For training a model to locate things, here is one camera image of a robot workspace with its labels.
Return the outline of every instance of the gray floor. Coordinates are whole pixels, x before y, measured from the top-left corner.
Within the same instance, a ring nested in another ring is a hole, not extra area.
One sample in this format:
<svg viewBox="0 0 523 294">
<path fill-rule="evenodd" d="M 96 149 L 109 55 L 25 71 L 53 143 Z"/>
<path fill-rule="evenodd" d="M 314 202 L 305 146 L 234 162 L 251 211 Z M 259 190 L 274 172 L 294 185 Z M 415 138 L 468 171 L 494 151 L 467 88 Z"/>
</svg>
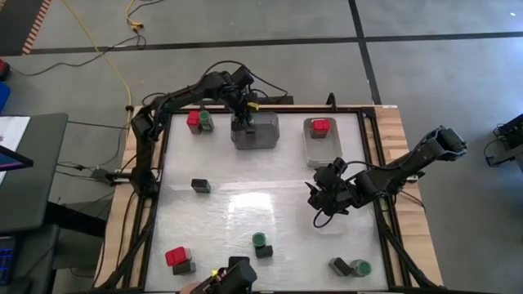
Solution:
<svg viewBox="0 0 523 294">
<path fill-rule="evenodd" d="M 519 1 L 357 0 L 366 36 L 492 33 L 523 30 Z M 132 33 L 124 0 L 71 0 L 95 40 L 109 46 Z M 148 42 L 215 42 L 279 38 L 353 37 L 347 1 L 165 1 L 136 13 Z M 35 47 L 89 46 L 61 1 L 53 1 Z M 514 164 L 488 168 L 483 159 L 492 129 L 523 112 L 523 39 L 383 42 L 368 44 L 383 104 L 399 105 L 413 147 L 426 131 L 454 127 L 469 143 L 466 157 L 437 163 L 421 180 L 422 199 L 445 285 L 453 289 L 516 293 L 523 289 L 523 175 Z M 25 72 L 91 54 L 10 57 Z M 232 58 L 289 89 L 299 104 L 370 104 L 357 44 L 236 47 L 110 53 L 134 102 L 153 91 L 193 83 L 211 63 Z M 122 84 L 98 60 L 81 69 L 59 68 L 36 78 L 14 75 L 6 114 L 67 112 L 71 119 L 122 126 Z M 263 87 L 276 95 L 277 91 Z M 96 164 L 116 151 L 117 130 L 69 125 L 61 160 Z M 118 166 L 118 161 L 109 167 Z M 57 177 L 52 199 L 77 203 L 109 188 Z M 80 290 L 57 278 L 55 292 Z"/>
</svg>

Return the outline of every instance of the red cube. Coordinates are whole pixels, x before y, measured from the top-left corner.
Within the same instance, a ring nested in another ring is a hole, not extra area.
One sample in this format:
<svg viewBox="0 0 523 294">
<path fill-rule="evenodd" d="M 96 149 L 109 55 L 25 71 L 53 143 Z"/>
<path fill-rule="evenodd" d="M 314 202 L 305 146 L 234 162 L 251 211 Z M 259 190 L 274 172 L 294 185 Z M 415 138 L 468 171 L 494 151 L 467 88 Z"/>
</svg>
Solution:
<svg viewBox="0 0 523 294">
<path fill-rule="evenodd" d="M 312 139 L 325 138 L 330 131 L 330 122 L 328 119 L 316 119 L 312 121 L 311 137 Z"/>
<path fill-rule="evenodd" d="M 179 265 L 191 259 L 190 250 L 184 247 L 172 249 L 170 252 L 165 252 L 165 261 L 168 266 Z"/>
<path fill-rule="evenodd" d="M 193 134 L 199 134 L 202 132 L 202 126 L 199 123 L 199 111 L 193 110 L 189 112 L 187 126 L 189 126 L 189 130 Z"/>
</svg>

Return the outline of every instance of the wooden platform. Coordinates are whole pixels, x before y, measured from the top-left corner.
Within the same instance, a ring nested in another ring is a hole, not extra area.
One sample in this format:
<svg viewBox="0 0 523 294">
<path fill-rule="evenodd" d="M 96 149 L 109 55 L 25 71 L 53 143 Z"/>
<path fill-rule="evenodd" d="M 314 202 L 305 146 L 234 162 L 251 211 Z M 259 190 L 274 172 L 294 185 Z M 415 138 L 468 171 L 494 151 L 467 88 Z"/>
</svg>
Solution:
<svg viewBox="0 0 523 294">
<path fill-rule="evenodd" d="M 329 108 L 326 105 L 290 105 L 278 107 L 300 107 L 300 108 Z M 350 107 L 374 107 L 371 105 L 350 105 Z M 401 124 L 400 111 L 395 106 L 375 106 L 378 128 L 380 131 L 379 138 L 382 142 L 385 159 L 389 163 L 409 151 L 407 141 L 405 139 L 405 132 Z M 378 156 L 376 154 L 375 141 L 373 133 L 370 128 L 370 121 L 366 119 L 367 132 L 369 143 L 371 147 L 371 155 L 373 163 L 378 164 Z M 159 166 L 159 151 L 162 141 L 157 142 L 154 151 L 153 167 Z M 123 164 L 127 163 L 136 154 L 136 139 L 131 133 L 128 137 L 125 153 L 123 155 Z M 129 163 L 126 168 L 134 167 L 134 161 Z M 420 197 L 418 185 L 407 184 L 405 191 Z M 125 218 L 125 211 L 128 202 L 131 201 L 127 218 Z M 128 250 L 129 240 L 132 233 L 132 223 L 136 215 L 137 197 L 132 196 L 131 185 L 119 185 L 114 193 L 113 205 L 109 215 L 106 231 L 105 231 L 105 254 L 103 260 L 100 258 L 98 267 L 100 276 L 96 280 L 96 286 L 101 285 L 114 271 L 117 263 L 118 251 L 120 251 L 120 260 L 125 256 Z M 428 229 L 427 219 L 423 209 L 419 204 L 408 198 L 398 195 L 396 203 L 396 212 L 398 221 L 400 223 L 400 231 L 403 238 L 403 243 L 406 251 L 410 254 L 414 262 L 425 273 L 425 275 L 434 283 L 442 284 L 440 270 L 437 264 L 434 247 L 432 246 L 431 234 Z M 145 223 L 149 209 L 144 210 L 142 216 L 142 225 Z M 399 261 L 397 255 L 390 247 L 391 259 L 393 261 L 394 276 L 396 285 L 402 285 Z M 142 249 L 136 254 L 135 264 L 133 266 L 131 287 L 138 287 L 138 278 L 141 270 L 141 260 L 143 255 Z"/>
</svg>

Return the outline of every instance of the green cylinder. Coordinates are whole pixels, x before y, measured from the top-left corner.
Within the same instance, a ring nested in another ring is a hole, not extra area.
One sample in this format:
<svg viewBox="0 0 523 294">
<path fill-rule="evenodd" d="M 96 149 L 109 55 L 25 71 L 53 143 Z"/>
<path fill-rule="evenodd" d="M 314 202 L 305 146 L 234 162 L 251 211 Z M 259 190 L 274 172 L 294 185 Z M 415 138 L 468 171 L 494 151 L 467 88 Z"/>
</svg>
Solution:
<svg viewBox="0 0 523 294">
<path fill-rule="evenodd" d="M 212 122 L 211 114 L 207 110 L 199 112 L 199 124 L 204 131 L 212 131 L 214 129 L 214 122 Z"/>
<path fill-rule="evenodd" d="M 349 267 L 352 269 L 352 275 L 355 277 L 364 277 L 370 275 L 373 271 L 373 267 L 368 261 L 364 260 L 355 260 L 349 264 Z"/>
</svg>

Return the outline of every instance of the small black cube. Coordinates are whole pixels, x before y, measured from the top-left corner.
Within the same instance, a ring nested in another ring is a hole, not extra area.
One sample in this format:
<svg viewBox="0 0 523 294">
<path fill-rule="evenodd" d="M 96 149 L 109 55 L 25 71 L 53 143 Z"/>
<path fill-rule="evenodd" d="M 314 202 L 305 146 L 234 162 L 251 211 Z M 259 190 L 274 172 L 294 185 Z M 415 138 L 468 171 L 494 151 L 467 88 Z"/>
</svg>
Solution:
<svg viewBox="0 0 523 294">
<path fill-rule="evenodd" d="M 229 257 L 229 269 L 240 261 L 247 261 L 247 263 L 250 263 L 251 259 L 248 258 L 248 256 L 231 256 Z"/>
<path fill-rule="evenodd" d="M 211 185 L 205 179 L 193 179 L 190 185 L 196 193 L 211 193 Z"/>
<path fill-rule="evenodd" d="M 190 274 L 190 273 L 194 273 L 195 271 L 196 271 L 196 265 L 194 264 L 194 262 L 190 262 L 190 261 L 186 261 L 179 265 L 172 266 L 172 274 L 174 274 L 174 275 Z"/>
<path fill-rule="evenodd" d="M 258 259 L 272 257 L 272 245 L 256 247 L 254 251 L 256 252 L 256 258 Z"/>
<path fill-rule="evenodd" d="M 351 267 L 340 257 L 330 260 L 329 266 L 340 277 L 346 277 L 352 272 Z"/>
</svg>

